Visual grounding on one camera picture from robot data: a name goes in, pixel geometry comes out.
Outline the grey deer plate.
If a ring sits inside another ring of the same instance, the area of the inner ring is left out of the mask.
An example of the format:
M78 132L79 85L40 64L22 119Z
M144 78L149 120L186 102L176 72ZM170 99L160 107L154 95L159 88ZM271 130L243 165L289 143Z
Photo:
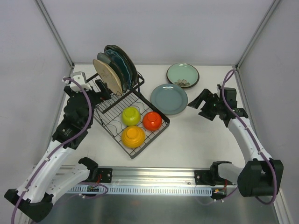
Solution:
M136 67L134 65L134 63L132 62L132 60L130 59L130 57L127 55L127 53L122 50L119 46L117 45L112 45L112 47L118 52L120 53L122 56L124 56L124 58L127 60L129 66L130 66L130 69L132 71L132 86L134 87L135 85L138 84L138 73L137 73L137 70L136 70Z

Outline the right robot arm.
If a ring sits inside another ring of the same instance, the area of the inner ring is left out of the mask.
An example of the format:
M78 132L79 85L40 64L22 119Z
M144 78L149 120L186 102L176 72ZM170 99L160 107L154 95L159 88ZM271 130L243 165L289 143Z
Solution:
M216 116L233 134L243 154L245 166L239 168L229 161L215 161L206 171L195 171L196 183L210 186L224 182L236 184L243 197L275 197L279 192L284 166L265 150L255 135L245 109L237 106L236 89L218 86L218 93L204 89L189 107L197 109L204 102L199 115L212 121Z

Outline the cream bird plate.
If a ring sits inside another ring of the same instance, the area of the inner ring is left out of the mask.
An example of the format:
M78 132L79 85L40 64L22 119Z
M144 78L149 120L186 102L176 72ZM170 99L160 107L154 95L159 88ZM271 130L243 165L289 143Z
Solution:
M108 64L97 59L93 59L93 65L102 81L107 84L112 93L117 96L121 96L121 81L115 71Z

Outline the dark blue speckled plate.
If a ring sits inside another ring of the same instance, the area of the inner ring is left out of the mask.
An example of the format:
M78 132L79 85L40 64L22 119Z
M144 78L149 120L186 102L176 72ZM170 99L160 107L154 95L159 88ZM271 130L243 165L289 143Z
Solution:
M97 54L97 59L108 64L114 70L121 82L122 92L125 93L128 90L128 86L124 74L122 73L122 70L118 64L112 59L111 56L101 52Z

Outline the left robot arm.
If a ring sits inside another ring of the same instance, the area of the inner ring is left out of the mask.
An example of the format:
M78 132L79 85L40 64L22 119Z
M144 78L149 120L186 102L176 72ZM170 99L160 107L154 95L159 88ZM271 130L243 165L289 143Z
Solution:
M16 189L8 189L4 197L14 205L11 223L17 210L34 222L42 221L57 200L80 182L97 182L98 164L88 157L78 161L69 173L53 180L64 161L75 152L93 124L96 105L110 99L107 84L95 83L100 91L95 92L86 81L64 77L64 91L69 96L61 123L57 126L50 144L26 181Z

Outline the black striped cream plate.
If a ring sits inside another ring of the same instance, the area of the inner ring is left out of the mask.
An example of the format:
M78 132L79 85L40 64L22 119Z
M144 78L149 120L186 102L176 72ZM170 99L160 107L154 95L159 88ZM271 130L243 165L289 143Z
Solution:
M123 49L121 49L117 45L107 45L104 48L104 50L109 50L109 49L116 51L118 54L120 54L120 56L122 56L126 60L126 62L128 63L128 66L130 67L130 71L131 71L130 74L131 74L132 86L135 86L138 83L138 74L137 74L136 67L133 64L130 57L127 55L127 53Z

